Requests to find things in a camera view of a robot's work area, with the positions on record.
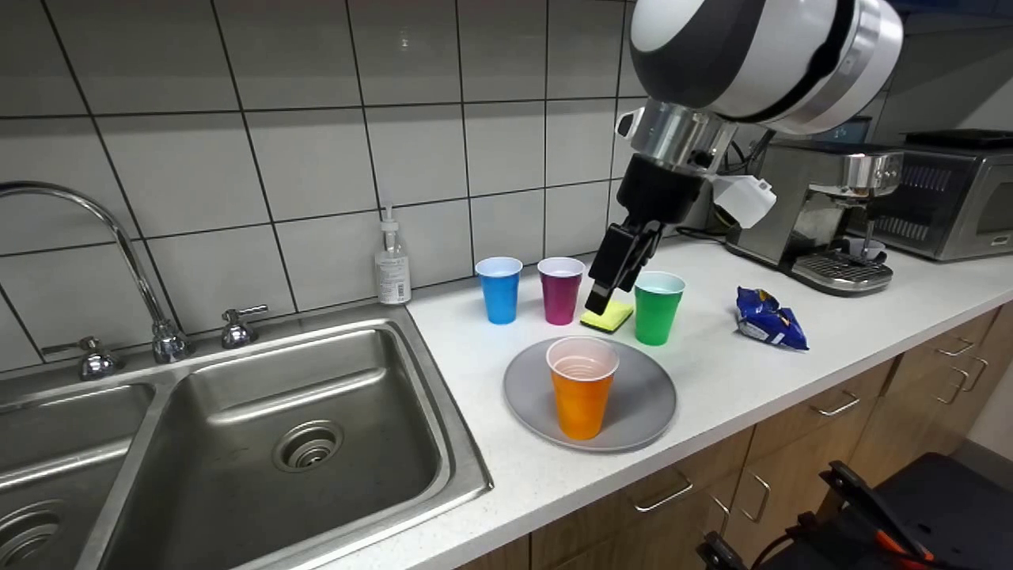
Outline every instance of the blue snack bag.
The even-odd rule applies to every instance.
[[[791,307],[782,307],[770,292],[736,288],[735,307],[740,335],[796,351],[811,348]]]

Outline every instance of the gray plate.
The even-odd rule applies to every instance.
[[[639,449],[666,434],[673,413],[671,375],[648,355],[611,341],[619,355],[619,369],[611,381],[604,426],[596,439],[562,436],[551,392],[551,369],[544,363],[544,348],[551,341],[555,339],[523,348],[507,368],[503,398],[523,426],[548,443],[583,452]]]

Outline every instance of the purple cup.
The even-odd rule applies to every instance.
[[[544,320],[562,327],[576,309],[576,288],[583,279],[583,262],[572,255],[548,255],[537,262]]]

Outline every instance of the blue cup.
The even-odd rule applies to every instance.
[[[488,324],[511,324],[516,320],[516,288],[519,288],[523,262],[516,255],[484,255],[474,262],[484,292],[484,317]]]

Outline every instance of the green cup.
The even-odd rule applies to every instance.
[[[683,292],[686,292],[686,280],[671,273],[658,273],[658,269],[639,273],[639,279],[636,279],[636,339],[642,345],[666,345],[668,341],[676,305],[683,301]]]

